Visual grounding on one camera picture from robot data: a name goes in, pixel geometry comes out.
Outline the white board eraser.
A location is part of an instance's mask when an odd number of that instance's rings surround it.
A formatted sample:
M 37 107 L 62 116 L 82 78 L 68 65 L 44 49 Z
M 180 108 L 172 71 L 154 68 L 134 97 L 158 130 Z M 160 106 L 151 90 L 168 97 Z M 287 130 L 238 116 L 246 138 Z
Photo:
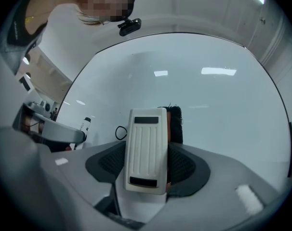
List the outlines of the white board eraser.
M 130 111 L 124 159 L 124 189 L 164 195 L 168 184 L 168 144 L 183 143 L 179 106 Z

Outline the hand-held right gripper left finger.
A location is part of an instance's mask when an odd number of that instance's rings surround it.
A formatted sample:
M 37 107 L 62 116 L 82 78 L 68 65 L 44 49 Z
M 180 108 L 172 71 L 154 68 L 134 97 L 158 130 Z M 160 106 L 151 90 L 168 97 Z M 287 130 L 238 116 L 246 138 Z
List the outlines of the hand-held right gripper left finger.
M 124 141 L 53 153 L 53 156 L 68 160 L 60 165 L 60 170 L 87 203 L 103 214 L 121 215 L 116 179 L 124 167 Z

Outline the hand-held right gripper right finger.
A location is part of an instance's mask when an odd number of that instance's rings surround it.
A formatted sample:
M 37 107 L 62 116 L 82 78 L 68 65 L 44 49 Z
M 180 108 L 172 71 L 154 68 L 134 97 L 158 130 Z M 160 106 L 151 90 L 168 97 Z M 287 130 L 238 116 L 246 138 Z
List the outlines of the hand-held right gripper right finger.
M 282 196 L 236 159 L 170 143 L 171 187 L 146 231 L 256 231 L 273 217 Z

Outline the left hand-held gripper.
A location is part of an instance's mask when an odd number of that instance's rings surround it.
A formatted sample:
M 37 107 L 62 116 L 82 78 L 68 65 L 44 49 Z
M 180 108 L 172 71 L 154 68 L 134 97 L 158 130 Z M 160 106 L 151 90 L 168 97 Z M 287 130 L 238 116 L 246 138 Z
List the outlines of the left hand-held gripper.
M 42 130 L 43 138 L 56 142 L 80 144 L 86 140 L 83 131 L 48 119 L 47 103 L 41 98 L 30 79 L 26 75 L 21 75 L 18 80 L 27 95 L 14 119 L 15 130 Z

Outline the person's grey knit top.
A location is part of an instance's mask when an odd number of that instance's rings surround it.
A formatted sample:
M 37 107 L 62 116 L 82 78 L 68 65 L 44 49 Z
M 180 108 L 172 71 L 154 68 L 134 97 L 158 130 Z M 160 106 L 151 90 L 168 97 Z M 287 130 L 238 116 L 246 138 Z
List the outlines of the person's grey knit top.
M 46 26 L 44 23 L 34 34 L 29 34 L 25 27 L 25 11 L 13 8 L 0 28 L 0 64 L 16 75 L 23 58 L 40 44 Z

